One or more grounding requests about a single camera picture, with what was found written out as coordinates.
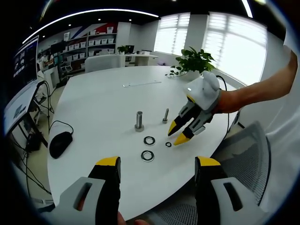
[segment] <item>window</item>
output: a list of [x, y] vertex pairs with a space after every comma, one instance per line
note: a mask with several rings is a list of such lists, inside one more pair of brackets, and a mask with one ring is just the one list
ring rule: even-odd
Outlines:
[[267, 52], [267, 29], [252, 20], [210, 13], [204, 50], [212, 64], [246, 85], [260, 81]]
[[162, 17], [158, 24], [154, 51], [182, 55], [186, 42], [190, 13]]

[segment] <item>small washer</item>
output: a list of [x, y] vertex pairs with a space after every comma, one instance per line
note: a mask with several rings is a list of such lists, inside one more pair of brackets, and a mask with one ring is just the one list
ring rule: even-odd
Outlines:
[[[145, 158], [145, 157], [144, 157], [144, 155], [147, 154], [147, 153], [149, 153], [149, 154], [151, 155], [150, 158]], [[142, 158], [142, 160], [145, 161], [145, 162], [151, 162], [152, 160], [154, 160], [154, 153], [153, 153], [152, 151], [148, 151], [148, 150], [143, 151], [143, 152], [141, 153], [141, 158]]]
[[155, 138], [154, 137], [151, 137], [151, 136], [147, 136], [144, 138], [144, 144], [147, 145], [147, 146], [152, 146], [155, 144]]
[[165, 145], [169, 148], [172, 146], [172, 144], [170, 142], [166, 142]]

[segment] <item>green plant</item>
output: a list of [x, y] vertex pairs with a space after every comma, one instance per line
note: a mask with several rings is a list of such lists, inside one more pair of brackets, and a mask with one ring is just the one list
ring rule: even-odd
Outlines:
[[200, 52], [197, 52], [194, 48], [190, 47], [191, 50], [181, 50], [182, 57], [177, 57], [176, 60], [179, 62], [179, 66], [172, 66], [171, 68], [175, 68], [175, 70], [171, 70], [170, 75], [179, 76], [184, 75], [188, 71], [199, 71], [202, 73], [203, 71], [212, 71], [215, 67], [210, 64], [212, 60], [214, 60], [211, 54], [205, 52], [201, 49]]
[[118, 49], [119, 53], [123, 53], [123, 52], [125, 52], [126, 50], [128, 50], [128, 48], [127, 48], [126, 46], [124, 46], [124, 45], [119, 46], [117, 49]]

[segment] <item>black mouse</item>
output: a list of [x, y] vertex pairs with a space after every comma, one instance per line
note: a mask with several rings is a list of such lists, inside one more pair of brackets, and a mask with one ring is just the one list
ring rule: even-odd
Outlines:
[[58, 158], [73, 141], [72, 134], [68, 131], [56, 135], [50, 143], [49, 152], [53, 158]]

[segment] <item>white pot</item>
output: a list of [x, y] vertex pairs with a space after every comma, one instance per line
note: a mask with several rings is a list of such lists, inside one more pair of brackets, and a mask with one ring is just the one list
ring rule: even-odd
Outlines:
[[180, 76], [180, 78], [185, 81], [193, 81], [194, 79], [197, 79], [199, 77], [200, 77], [200, 73], [197, 70], [195, 72], [188, 71], [185, 75]]

